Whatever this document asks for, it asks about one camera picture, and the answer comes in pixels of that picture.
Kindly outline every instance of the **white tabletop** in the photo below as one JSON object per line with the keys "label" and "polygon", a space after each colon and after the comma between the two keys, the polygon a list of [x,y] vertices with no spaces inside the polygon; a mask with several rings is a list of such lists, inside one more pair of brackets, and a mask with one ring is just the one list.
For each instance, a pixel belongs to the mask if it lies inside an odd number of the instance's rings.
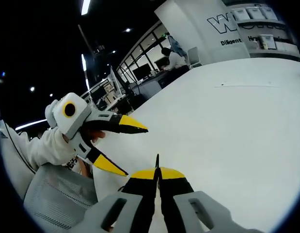
{"label": "white tabletop", "polygon": [[[299,62],[253,58],[197,67],[131,116],[149,133],[107,133],[97,145],[130,174],[154,167],[159,153],[161,166],[184,173],[236,223],[265,232],[299,196]],[[99,200],[127,180],[96,168],[94,179]],[[162,220],[154,222],[167,232]]]}

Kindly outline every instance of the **white sleeve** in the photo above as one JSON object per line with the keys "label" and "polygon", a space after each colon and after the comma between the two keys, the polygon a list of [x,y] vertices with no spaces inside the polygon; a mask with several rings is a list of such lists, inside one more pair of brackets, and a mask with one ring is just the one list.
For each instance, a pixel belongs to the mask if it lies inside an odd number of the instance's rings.
{"label": "white sleeve", "polygon": [[45,131],[40,139],[35,137],[32,140],[29,140],[26,132],[18,135],[12,128],[7,127],[15,146],[35,170],[45,163],[62,165],[75,155],[75,151],[66,143],[57,127]]}
{"label": "white sleeve", "polygon": [[169,56],[169,66],[165,67],[164,70],[172,70],[177,62],[177,57],[175,56],[177,53],[171,53]]}

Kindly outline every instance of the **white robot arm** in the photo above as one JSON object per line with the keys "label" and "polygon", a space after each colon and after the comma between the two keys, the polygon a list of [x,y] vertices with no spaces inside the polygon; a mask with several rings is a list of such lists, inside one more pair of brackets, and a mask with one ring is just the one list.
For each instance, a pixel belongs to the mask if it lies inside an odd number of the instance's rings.
{"label": "white robot arm", "polygon": [[95,148],[84,128],[115,133],[146,133],[148,129],[131,117],[109,111],[100,111],[93,103],[69,93],[60,101],[54,100],[46,107],[45,115],[51,127],[69,139],[69,144],[81,158],[89,159],[94,166],[122,176],[127,173]]}

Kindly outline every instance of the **cable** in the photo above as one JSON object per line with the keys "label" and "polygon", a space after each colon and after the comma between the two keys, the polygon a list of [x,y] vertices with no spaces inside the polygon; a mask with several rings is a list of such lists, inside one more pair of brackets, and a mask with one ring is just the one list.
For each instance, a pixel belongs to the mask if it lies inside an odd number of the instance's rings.
{"label": "cable", "polygon": [[6,128],[7,132],[8,132],[8,134],[9,134],[9,137],[10,137],[10,139],[11,139],[11,141],[12,141],[12,143],[13,143],[13,146],[15,147],[15,149],[16,149],[16,151],[17,151],[19,157],[23,160],[24,164],[26,164],[26,166],[29,168],[29,170],[30,170],[33,174],[35,174],[35,170],[34,170],[34,169],[26,162],[26,159],[24,159],[23,156],[21,156],[21,154],[19,153],[17,147],[15,146],[15,143],[14,143],[14,141],[13,141],[11,135],[10,135],[10,132],[9,132],[9,130],[8,130],[8,126],[6,125],[5,121],[4,121],[4,124],[5,124],[5,128]]}

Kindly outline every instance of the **person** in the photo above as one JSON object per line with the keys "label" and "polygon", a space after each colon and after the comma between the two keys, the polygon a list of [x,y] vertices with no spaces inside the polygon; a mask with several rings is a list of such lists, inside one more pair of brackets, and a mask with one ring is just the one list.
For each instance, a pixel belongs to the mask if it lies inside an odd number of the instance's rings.
{"label": "person", "polygon": [[161,53],[166,57],[169,57],[169,66],[163,67],[168,71],[166,74],[164,86],[169,85],[174,80],[189,71],[189,67],[185,62],[185,58],[181,57],[178,53],[172,52],[169,48],[162,48]]}
{"label": "person", "polygon": [[187,67],[188,65],[185,62],[185,58],[181,57],[178,53],[172,52],[169,48],[162,48],[161,53],[169,58],[169,65],[163,67],[164,70],[179,69],[181,67]]}
{"label": "person", "polygon": [[[104,132],[88,131],[93,142],[104,138]],[[75,151],[68,138],[57,127],[47,130],[41,138],[29,139],[26,132],[17,134],[3,120],[0,121],[0,146],[3,162],[16,192],[23,200],[35,172],[45,164],[68,163]]]}

